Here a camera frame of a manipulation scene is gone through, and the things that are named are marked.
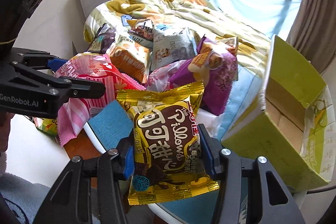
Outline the blue tag on duvet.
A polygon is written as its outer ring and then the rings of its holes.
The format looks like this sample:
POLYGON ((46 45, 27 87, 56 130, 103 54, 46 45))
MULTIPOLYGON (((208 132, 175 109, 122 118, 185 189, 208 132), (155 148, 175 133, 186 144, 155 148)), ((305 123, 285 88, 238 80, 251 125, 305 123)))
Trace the blue tag on duvet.
POLYGON ((121 15, 121 21, 124 27, 129 26, 129 23, 128 23, 129 20, 132 20, 132 17, 130 15, 121 15))

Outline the blue patterned tablecloth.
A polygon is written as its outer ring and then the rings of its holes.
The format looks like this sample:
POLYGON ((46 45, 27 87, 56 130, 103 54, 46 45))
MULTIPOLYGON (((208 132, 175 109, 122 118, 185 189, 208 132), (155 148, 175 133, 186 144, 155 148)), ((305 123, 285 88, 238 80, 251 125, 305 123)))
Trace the blue patterned tablecloth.
MULTIPOLYGON (((262 77, 246 67, 238 66, 238 80, 232 85, 225 112, 215 116, 199 110, 196 121, 205 125, 209 135, 221 140, 258 94, 262 77)), ((120 139, 129 136, 132 125, 125 110, 117 101, 108 104, 99 114, 91 118, 84 130, 96 149, 102 153, 117 147, 120 139)), ((149 208, 169 223, 210 223, 213 216, 218 191, 173 202, 150 204, 149 208)))

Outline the green cardboard box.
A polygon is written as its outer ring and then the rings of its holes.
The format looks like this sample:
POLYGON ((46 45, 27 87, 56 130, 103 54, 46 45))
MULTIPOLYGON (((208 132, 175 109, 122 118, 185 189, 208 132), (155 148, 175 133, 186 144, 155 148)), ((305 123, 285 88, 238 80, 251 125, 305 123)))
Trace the green cardboard box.
POLYGON ((292 192, 331 182, 335 115, 329 88, 313 65, 278 36, 257 92, 222 137, 242 157, 265 156, 292 192))

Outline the gold chocolate pillows snack bag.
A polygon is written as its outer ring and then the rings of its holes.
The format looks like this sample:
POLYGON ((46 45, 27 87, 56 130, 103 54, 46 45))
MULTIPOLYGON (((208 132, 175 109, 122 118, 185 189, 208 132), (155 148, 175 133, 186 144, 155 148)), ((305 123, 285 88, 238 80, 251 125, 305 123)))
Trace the gold chocolate pillows snack bag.
POLYGON ((118 91, 117 101, 133 123, 130 205, 183 200, 219 188, 201 159, 196 115, 204 90, 198 81, 164 92, 118 91))

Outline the purple snack bag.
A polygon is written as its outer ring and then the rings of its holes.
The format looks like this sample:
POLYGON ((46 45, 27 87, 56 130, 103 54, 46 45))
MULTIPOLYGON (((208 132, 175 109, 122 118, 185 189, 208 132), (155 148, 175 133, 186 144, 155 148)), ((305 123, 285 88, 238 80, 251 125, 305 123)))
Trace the purple snack bag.
POLYGON ((238 78, 237 52, 239 37, 213 42, 202 37, 197 55, 185 61, 170 77, 174 86, 202 81, 205 87, 202 104, 208 112, 220 116, 224 113, 232 84, 238 78))

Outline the white grey snack bag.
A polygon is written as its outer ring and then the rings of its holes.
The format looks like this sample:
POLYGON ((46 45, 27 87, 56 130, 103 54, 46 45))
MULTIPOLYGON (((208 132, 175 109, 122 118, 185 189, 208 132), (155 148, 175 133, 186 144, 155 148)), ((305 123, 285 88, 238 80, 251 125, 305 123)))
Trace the white grey snack bag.
POLYGON ((197 55, 197 44, 189 28, 154 29, 151 71, 197 55))

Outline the dark brown snack bag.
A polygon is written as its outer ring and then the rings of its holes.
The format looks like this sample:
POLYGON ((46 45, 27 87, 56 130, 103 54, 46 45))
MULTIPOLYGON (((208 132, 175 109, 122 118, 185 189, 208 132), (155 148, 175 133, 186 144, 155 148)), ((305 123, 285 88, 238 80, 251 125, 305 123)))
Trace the dark brown snack bag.
POLYGON ((89 45, 87 52, 104 54, 115 42, 116 29, 108 23, 104 23, 97 31, 93 42, 89 45))

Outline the right beige curtain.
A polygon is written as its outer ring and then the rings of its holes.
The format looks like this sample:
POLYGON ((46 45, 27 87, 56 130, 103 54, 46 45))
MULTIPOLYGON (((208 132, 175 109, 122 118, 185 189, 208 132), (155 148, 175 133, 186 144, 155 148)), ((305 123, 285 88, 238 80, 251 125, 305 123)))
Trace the right beige curtain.
POLYGON ((323 73, 335 59, 335 0, 302 0, 286 41, 323 73))

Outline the orange snack bag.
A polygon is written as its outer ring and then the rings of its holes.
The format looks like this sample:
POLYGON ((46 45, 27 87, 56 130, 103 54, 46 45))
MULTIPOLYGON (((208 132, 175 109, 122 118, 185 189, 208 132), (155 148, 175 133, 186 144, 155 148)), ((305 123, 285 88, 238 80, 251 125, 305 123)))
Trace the orange snack bag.
POLYGON ((133 39, 120 35, 106 54, 112 64, 140 84, 146 84, 149 76, 151 51, 133 39))

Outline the black white snack bag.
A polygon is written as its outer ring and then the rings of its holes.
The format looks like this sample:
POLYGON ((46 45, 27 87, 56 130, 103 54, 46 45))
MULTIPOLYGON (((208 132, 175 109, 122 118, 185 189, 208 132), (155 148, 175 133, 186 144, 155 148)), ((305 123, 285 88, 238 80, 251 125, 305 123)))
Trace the black white snack bag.
POLYGON ((143 47, 153 49, 154 27, 151 19, 137 22, 128 31, 129 36, 143 47))

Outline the pink striped snack bag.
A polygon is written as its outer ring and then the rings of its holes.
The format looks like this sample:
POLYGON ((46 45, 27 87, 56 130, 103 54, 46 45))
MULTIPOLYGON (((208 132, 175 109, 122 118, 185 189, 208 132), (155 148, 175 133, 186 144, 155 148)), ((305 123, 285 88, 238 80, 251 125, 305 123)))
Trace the pink striped snack bag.
POLYGON ((73 88, 72 98, 59 109, 57 127, 61 146, 76 138, 91 118, 116 99, 119 90, 145 89, 135 79, 120 72, 106 54, 79 53, 62 65, 55 77, 92 85, 89 90, 73 88))

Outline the floral striped duvet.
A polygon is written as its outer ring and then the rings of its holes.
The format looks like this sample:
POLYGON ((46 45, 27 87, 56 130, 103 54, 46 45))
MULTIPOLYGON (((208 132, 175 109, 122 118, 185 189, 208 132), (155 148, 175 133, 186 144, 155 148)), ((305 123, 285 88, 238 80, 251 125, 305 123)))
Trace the floral striped duvet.
POLYGON ((252 84, 263 86, 271 40, 263 33, 220 11, 207 0, 110 0, 95 7, 84 23, 84 40, 91 43, 98 29, 108 23, 126 33, 121 16, 150 19, 154 24, 188 27, 199 37, 213 41, 239 37, 237 60, 242 68, 239 80, 252 76, 252 84))

